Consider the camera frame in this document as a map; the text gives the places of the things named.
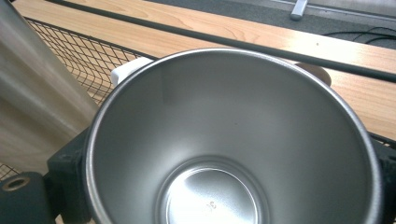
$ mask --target metal container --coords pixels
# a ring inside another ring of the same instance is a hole
[[[91,126],[101,223],[378,223],[382,192],[350,107],[295,65],[199,49],[134,72]]]

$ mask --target metal mesh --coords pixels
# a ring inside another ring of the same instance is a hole
[[[9,178],[10,176],[17,175],[19,171],[14,168],[0,163],[0,181]]]
[[[142,56],[132,49],[42,21],[25,19],[99,105],[113,90],[109,77],[111,70]]]

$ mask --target white handle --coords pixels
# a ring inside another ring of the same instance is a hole
[[[116,67],[111,71],[110,79],[113,86],[118,86],[125,78],[131,75],[137,69],[145,66],[146,64],[152,63],[151,59],[140,57],[134,59],[128,63],[121,65],[120,67]]]

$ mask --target wooden table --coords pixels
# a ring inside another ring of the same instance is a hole
[[[396,74],[396,50],[392,49],[139,0],[65,2],[105,12],[110,17],[42,0],[17,0],[13,5],[24,17],[155,57],[187,49],[227,47],[225,44],[237,42]],[[166,29],[159,30],[161,25]],[[201,34],[206,40],[170,33],[168,28],[180,34]],[[208,36],[225,41],[223,44],[209,41]],[[331,69],[327,71],[332,77],[332,88],[351,105],[370,132],[396,139],[396,84]]]

